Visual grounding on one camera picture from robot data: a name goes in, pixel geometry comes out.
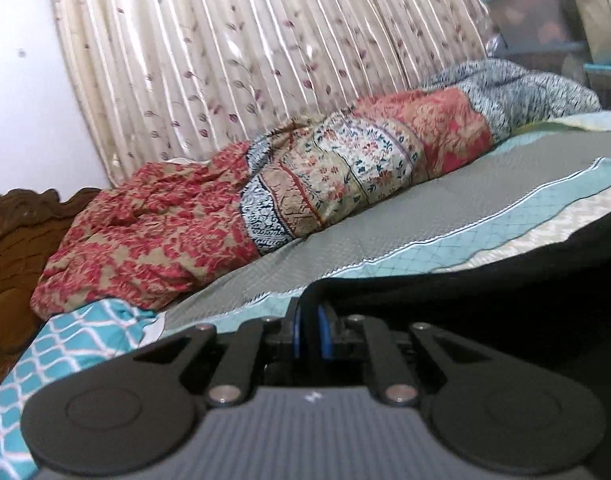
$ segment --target blanket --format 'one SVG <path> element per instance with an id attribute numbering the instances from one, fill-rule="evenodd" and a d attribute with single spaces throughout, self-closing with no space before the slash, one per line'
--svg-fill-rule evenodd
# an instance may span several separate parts
<path id="1" fill-rule="evenodd" d="M 571 80 L 487 59 L 411 91 L 361 99 L 311 126 L 232 144 L 207 164 L 147 164 L 77 216 L 31 307 L 44 319 L 108 297 L 161 309 L 460 168 L 513 129 L 599 109 L 596 94 Z"/>

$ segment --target carved wood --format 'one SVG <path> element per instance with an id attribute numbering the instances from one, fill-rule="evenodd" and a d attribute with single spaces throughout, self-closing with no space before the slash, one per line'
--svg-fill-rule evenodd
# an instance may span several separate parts
<path id="1" fill-rule="evenodd" d="M 54 189 L 0 196 L 0 383 L 41 326 L 29 305 L 43 268 L 97 193 L 84 188 L 64 203 Z"/>

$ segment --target white wall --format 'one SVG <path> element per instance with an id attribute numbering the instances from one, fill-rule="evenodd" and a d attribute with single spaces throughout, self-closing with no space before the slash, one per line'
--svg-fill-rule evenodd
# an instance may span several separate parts
<path id="1" fill-rule="evenodd" d="M 20 56 L 20 49 L 25 56 Z M 68 79 L 50 0 L 0 0 L 0 193 L 108 187 Z"/>

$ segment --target beige curtain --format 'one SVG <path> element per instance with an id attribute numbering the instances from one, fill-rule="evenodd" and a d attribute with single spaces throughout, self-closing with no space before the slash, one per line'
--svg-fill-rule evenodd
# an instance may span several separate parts
<path id="1" fill-rule="evenodd" d="M 106 171 L 235 140 L 483 57 L 480 0 L 54 0 Z"/>

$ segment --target white zigzag patterned fabric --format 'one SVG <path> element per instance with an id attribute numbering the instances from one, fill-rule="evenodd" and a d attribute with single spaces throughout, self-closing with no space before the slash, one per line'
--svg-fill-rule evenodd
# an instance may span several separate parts
<path id="1" fill-rule="evenodd" d="M 0 480 L 25 480 L 37 471 L 20 430 L 30 396 L 60 378 L 134 350 L 154 320 L 154 312 L 112 299 L 46 323 L 0 386 Z"/>

